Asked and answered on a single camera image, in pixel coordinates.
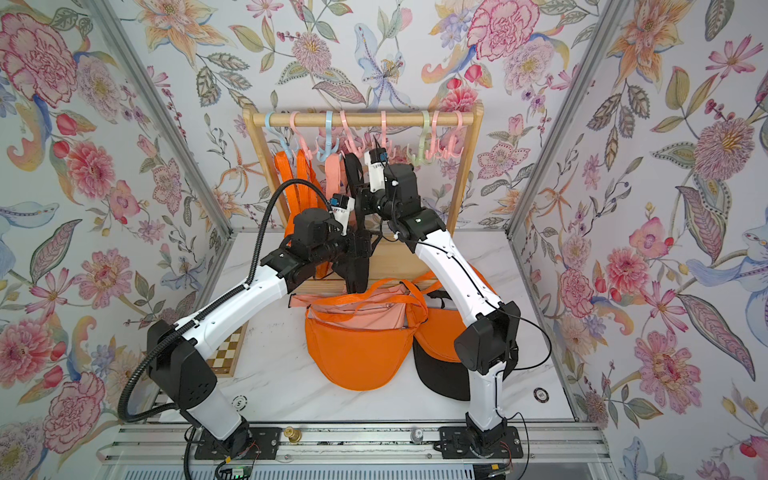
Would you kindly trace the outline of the black waist bag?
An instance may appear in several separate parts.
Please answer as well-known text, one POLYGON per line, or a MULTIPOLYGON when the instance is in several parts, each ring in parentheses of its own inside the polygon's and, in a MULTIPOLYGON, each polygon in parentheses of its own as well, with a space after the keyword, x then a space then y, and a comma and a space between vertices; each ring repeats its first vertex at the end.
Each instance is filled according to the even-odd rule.
POLYGON ((366 215, 370 212, 370 190, 364 181, 359 158, 348 153, 344 156, 345 172, 351 198, 355 200, 355 225, 347 230, 348 249, 337 272, 345 279, 348 293, 363 293, 368 288, 372 234, 366 228, 366 215))
POLYGON ((415 367, 421 382, 431 391, 458 401, 470 400, 469 373, 461 363, 448 363, 429 357, 413 343, 415 367))

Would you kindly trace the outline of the pink waist bag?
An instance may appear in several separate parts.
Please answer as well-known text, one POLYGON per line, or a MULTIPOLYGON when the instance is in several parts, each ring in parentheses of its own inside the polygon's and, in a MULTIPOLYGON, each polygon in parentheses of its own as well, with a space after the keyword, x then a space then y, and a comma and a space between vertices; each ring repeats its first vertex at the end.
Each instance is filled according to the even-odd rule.
POLYGON ((347 195, 347 176, 343 156, 331 154, 325 161, 325 195, 331 200, 334 195, 347 195))
POLYGON ((304 308, 317 323, 347 330, 398 330, 406 326, 406 307, 413 296, 403 287, 379 288, 333 297, 293 294, 290 308, 304 308))

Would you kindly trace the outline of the orange waist bag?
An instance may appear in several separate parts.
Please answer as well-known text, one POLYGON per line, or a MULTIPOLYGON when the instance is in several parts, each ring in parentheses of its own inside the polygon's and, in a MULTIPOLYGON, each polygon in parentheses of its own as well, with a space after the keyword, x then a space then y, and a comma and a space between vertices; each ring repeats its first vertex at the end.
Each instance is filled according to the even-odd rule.
POLYGON ((421 290, 412 282, 383 279, 365 292, 403 286, 412 296, 406 307, 406 326, 398 330, 347 330, 310 320, 305 310, 308 352, 333 384, 353 391, 386 385, 411 351, 414 335, 427 318, 421 290))
POLYGON ((448 363, 459 363, 454 341, 466 326, 447 290, 428 272, 415 280, 427 303, 427 318, 415 333, 415 344, 429 357, 448 363))

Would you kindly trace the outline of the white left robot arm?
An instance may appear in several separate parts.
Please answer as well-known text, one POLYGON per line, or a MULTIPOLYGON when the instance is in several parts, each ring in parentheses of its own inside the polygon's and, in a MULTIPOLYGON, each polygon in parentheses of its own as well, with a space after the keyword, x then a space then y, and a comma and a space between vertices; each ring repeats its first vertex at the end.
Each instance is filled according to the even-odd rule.
POLYGON ((367 287, 372 234, 334 213, 311 208, 294 219, 292 235, 256 264, 243 282, 205 308, 148 337, 147 373, 175 410, 206 430, 231 455, 251 443, 249 423, 224 397, 207 361, 222 342, 270 304, 296 290, 328 263, 350 292, 367 287))

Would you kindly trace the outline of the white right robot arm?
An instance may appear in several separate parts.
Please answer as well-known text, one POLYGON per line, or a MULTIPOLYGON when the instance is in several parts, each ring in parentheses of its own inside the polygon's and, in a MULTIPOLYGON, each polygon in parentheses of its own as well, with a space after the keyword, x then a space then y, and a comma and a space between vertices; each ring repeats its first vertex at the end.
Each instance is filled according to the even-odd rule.
POLYGON ((465 325, 454 341, 468 370, 470 405, 466 432, 475 451, 486 455, 506 433, 508 421, 499 405, 504 378, 517 366, 520 310, 503 302, 471 267, 445 223, 424 207, 415 171, 407 164, 347 168, 347 183, 359 220, 377 214, 397 240, 422 260, 454 302, 465 325))

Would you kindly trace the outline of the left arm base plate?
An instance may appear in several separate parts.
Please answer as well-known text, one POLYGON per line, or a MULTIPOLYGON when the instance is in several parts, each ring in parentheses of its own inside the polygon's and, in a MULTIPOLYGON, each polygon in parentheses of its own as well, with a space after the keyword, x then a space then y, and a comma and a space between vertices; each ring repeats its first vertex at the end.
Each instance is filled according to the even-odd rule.
POLYGON ((239 427, 230 437, 219 440, 203 429, 195 460, 275 460, 282 430, 278 427, 239 427))

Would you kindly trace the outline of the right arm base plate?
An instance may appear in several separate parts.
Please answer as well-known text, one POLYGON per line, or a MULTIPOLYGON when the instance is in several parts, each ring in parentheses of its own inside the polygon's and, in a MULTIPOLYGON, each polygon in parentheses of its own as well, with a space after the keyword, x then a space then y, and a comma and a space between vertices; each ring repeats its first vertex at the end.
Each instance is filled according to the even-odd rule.
POLYGON ((443 459, 521 459, 525 456, 518 430, 500 424, 489 432, 468 426, 444 426, 438 429, 433 448, 443 459))

